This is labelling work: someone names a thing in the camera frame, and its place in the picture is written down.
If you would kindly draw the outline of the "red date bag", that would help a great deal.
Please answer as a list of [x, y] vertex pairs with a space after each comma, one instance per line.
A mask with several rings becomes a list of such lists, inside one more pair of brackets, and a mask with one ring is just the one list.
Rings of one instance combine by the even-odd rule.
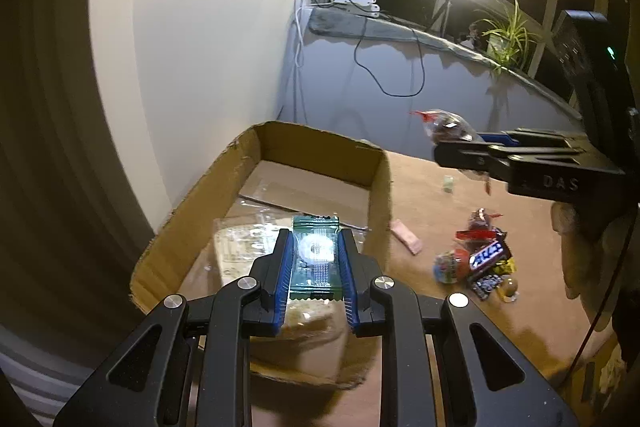
[[442, 109], [430, 109], [413, 110], [410, 115], [422, 120], [424, 132], [434, 145], [445, 141], [485, 142], [464, 118], [455, 113]]

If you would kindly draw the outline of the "clear bag dark snack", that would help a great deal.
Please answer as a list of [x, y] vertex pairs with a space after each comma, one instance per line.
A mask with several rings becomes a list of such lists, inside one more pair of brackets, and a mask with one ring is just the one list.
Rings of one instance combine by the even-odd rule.
[[491, 212], [486, 208], [478, 208], [472, 213], [468, 221], [468, 227], [465, 230], [498, 229], [497, 225], [495, 225], [495, 221], [501, 217], [501, 213]]

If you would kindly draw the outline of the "green mint candy pack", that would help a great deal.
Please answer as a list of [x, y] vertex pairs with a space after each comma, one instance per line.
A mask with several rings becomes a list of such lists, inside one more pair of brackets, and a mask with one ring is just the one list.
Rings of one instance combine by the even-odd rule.
[[294, 265], [288, 292], [291, 300], [342, 299], [337, 262], [340, 230], [337, 217], [294, 217]]

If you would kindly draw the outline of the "pink candy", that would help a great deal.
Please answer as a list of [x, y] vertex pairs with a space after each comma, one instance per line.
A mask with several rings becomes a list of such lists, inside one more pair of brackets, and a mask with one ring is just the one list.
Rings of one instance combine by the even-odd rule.
[[401, 220], [394, 219], [390, 221], [390, 231], [398, 241], [404, 245], [413, 256], [420, 254], [423, 249], [423, 243], [416, 234], [411, 231], [407, 225], [404, 225]]

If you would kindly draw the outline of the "small red candy packet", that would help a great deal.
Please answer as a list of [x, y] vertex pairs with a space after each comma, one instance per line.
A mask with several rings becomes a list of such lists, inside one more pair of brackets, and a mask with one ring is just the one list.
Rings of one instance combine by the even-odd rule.
[[500, 229], [471, 229], [456, 232], [456, 239], [462, 242], [493, 242], [504, 236]]

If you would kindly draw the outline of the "long Snickers bar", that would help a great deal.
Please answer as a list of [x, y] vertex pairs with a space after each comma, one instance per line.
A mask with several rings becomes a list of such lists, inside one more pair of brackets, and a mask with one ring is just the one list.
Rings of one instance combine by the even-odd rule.
[[476, 280], [491, 270], [499, 261], [511, 258], [512, 254], [510, 248], [506, 246], [506, 242], [503, 239], [496, 239], [470, 256], [469, 279]]

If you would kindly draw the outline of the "black white patterned packet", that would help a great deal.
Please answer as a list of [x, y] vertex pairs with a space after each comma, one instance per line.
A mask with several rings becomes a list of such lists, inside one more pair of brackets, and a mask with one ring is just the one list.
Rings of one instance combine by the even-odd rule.
[[488, 274], [473, 281], [471, 283], [471, 289], [480, 300], [484, 301], [489, 298], [490, 294], [499, 287], [501, 283], [501, 275]]

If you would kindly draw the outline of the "yellow candy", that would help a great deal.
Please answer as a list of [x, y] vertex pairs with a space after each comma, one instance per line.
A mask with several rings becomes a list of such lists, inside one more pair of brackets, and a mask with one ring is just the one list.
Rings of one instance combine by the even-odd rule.
[[501, 259], [495, 265], [495, 272], [499, 277], [512, 275], [516, 271], [515, 260], [513, 257], [509, 259]]

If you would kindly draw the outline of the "large cracker pack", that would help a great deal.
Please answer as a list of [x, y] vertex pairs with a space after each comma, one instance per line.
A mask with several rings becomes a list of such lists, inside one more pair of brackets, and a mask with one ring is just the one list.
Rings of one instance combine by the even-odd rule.
[[345, 328], [342, 299], [291, 300], [293, 215], [258, 212], [216, 222], [213, 250], [222, 285], [253, 277], [259, 289], [242, 304], [241, 333], [288, 339], [338, 335]]

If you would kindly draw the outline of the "small green candy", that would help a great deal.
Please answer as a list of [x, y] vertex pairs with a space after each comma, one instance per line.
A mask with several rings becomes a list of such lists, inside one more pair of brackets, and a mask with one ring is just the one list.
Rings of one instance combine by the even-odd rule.
[[454, 177], [453, 176], [444, 176], [444, 181], [442, 181], [442, 191], [448, 194], [454, 193]]

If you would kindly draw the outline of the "potted spider plant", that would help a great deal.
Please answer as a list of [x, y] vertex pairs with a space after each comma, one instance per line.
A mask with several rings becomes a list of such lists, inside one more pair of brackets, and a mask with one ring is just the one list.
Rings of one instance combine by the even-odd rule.
[[542, 40], [541, 34], [530, 28], [518, 0], [513, 0], [511, 11], [504, 10], [503, 18], [486, 12], [486, 17], [474, 20], [469, 35], [486, 41], [486, 54], [495, 63], [491, 72], [495, 78], [508, 70], [523, 70], [532, 49]]

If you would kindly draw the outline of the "brown cardboard box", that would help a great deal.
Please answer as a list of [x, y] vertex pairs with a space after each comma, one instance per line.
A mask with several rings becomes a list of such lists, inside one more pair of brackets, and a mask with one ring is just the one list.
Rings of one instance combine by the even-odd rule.
[[[364, 235], [362, 253], [390, 259], [390, 162], [382, 148], [291, 124], [255, 124], [235, 138], [172, 210], [130, 279], [132, 302], [149, 313], [164, 297], [196, 299], [224, 286], [213, 252], [214, 223], [255, 199], [295, 213], [336, 216]], [[206, 272], [205, 261], [213, 262]], [[255, 339], [250, 369], [274, 381], [333, 389], [360, 385], [378, 343], [348, 332], [341, 303], [309, 324], [295, 320]]]

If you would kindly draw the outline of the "grey windowsill cloth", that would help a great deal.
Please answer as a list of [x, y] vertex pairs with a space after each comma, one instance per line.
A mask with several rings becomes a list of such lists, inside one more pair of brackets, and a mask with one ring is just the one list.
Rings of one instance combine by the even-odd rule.
[[529, 78], [513, 69], [500, 66], [488, 55], [472, 51], [465, 46], [446, 39], [427, 34], [412, 27], [366, 17], [334, 8], [312, 8], [307, 23], [307, 29], [318, 37], [341, 39], [359, 39], [384, 42], [416, 42], [419, 41], [425, 49], [438, 53], [448, 53], [457, 60], [482, 65], [495, 75], [506, 74], [518, 80], [526, 89], [532, 90], [551, 104], [555, 105], [570, 118], [582, 120], [576, 109], [570, 107], [559, 95], [556, 95], [540, 82]]

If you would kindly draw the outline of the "white cabinet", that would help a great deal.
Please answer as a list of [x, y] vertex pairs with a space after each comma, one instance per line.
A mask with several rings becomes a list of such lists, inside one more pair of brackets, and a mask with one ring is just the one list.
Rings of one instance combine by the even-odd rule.
[[233, 138], [276, 116], [293, 6], [89, 0], [107, 126], [152, 228]]

